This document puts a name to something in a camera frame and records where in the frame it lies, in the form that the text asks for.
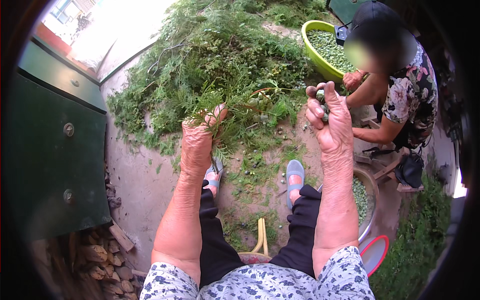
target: grey sandal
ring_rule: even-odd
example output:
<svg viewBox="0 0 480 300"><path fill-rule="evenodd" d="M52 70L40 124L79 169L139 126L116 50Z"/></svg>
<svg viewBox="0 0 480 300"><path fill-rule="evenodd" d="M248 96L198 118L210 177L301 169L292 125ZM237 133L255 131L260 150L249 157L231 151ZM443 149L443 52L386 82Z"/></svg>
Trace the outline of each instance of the grey sandal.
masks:
<svg viewBox="0 0 480 300"><path fill-rule="evenodd" d="M216 167L218 168L218 172L220 174L220 178L222 178L222 174L223 174L223 164L222 162L220 161L220 159L218 159L217 157L214 157L215 159L215 162L216 162ZM210 168L207 170L207 172L205 173L205 177L207 177L207 174L208 173L211 173L211 172L215 172L215 168L213 167L213 164L210 166ZM218 195L218 189L220 188L220 180L208 180L208 185L213 185L217 188L217 195Z"/></svg>
<svg viewBox="0 0 480 300"><path fill-rule="evenodd" d="M301 177L301 184L297 183L297 184L290 185L288 183L288 179L292 175L300 176ZM303 183L305 182L305 170L303 169L303 166L301 165L301 162L299 162L298 160L295 160L295 159L289 161L288 165L287 165L287 174L286 174L285 178L287 179L287 207L289 209L292 209L293 205L292 205L292 201L290 201L290 192L292 190L301 189L303 187Z"/></svg>

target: metal bolt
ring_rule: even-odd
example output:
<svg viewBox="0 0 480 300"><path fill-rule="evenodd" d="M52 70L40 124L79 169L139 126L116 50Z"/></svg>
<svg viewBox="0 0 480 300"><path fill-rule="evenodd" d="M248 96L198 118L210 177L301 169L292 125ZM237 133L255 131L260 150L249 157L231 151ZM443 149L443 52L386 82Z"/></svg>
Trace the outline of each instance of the metal bolt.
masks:
<svg viewBox="0 0 480 300"><path fill-rule="evenodd" d="M72 123L67 123L67 124L65 124L65 126L63 126L63 132L64 132L67 136L72 136L74 130L75 130L75 128L73 127L73 124L72 124Z"/></svg>
<svg viewBox="0 0 480 300"><path fill-rule="evenodd" d="M76 86L76 87L79 87L79 86L80 86L80 83L79 83L78 80L76 80L76 79L70 79L70 82L71 82L74 86Z"/></svg>
<svg viewBox="0 0 480 300"><path fill-rule="evenodd" d="M72 193L72 190L71 190L71 189L66 189L66 190L63 192L63 200L64 200L67 204L72 204L72 203L73 203L73 193Z"/></svg>

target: woman's hand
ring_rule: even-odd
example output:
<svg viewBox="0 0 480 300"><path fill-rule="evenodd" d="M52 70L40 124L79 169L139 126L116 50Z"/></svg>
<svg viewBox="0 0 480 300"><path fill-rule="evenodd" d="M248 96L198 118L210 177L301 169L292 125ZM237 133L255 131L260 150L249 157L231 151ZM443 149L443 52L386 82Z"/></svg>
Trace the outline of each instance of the woman's hand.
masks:
<svg viewBox="0 0 480 300"><path fill-rule="evenodd" d="M325 91L325 104L330 109L328 123L322 121L324 111L316 98L319 89ZM335 85L331 81L320 83L317 87L307 87L307 95L309 96L307 119L312 124L313 132L320 144L323 168L329 167L328 161L330 160L341 161L346 156L349 156L351 160L353 153L352 121L345 97L336 93Z"/></svg>
<svg viewBox="0 0 480 300"><path fill-rule="evenodd" d="M345 73L343 75L343 85L347 91L355 91L362 80L363 76L359 71L353 73Z"/></svg>
<svg viewBox="0 0 480 300"><path fill-rule="evenodd" d="M218 105L214 113L205 115L200 125L193 120L182 123L183 138L181 151L181 172L191 176L203 176L211 165L210 151L212 150L212 132L208 127L217 126L227 115L224 104Z"/></svg>

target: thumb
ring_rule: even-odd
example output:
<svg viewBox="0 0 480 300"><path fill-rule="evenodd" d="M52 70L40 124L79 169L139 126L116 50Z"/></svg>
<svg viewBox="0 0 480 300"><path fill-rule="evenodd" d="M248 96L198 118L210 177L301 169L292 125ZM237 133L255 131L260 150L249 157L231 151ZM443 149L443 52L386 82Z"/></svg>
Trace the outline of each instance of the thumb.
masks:
<svg viewBox="0 0 480 300"><path fill-rule="evenodd" d="M325 84L324 92L325 102L330 112L333 114L343 113L343 110L345 109L343 107L344 103L340 101L337 94L335 93L335 83L333 83L333 81L329 81Z"/></svg>
<svg viewBox="0 0 480 300"><path fill-rule="evenodd" d="M209 126L214 126L216 123L223 121L227 112L228 110L225 108L225 104L219 104L215 107L213 115L212 113L209 113L205 116L205 122Z"/></svg>

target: elderly woman's hand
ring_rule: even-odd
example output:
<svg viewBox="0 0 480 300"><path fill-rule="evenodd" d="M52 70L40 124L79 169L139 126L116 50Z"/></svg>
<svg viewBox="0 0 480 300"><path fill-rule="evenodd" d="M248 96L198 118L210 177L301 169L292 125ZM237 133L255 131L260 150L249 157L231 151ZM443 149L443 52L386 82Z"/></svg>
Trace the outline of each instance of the elderly woman's hand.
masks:
<svg viewBox="0 0 480 300"><path fill-rule="evenodd" d="M211 165L212 132L208 127L217 126L227 115L224 104L215 108L214 113L205 115L204 122L194 124L193 120L182 123L183 138L181 151L181 171L184 174L203 178Z"/></svg>
<svg viewBox="0 0 480 300"><path fill-rule="evenodd" d="M328 123L322 121L324 111L316 98L319 89L324 90L325 104L330 109ZM307 119L312 124L313 131L320 144L322 167L327 167L325 164L328 164L328 162L341 162L341 160L347 156L352 158L352 121L345 97L339 96L336 93L335 85L331 81L320 83L317 87L309 86L306 92L309 96Z"/></svg>

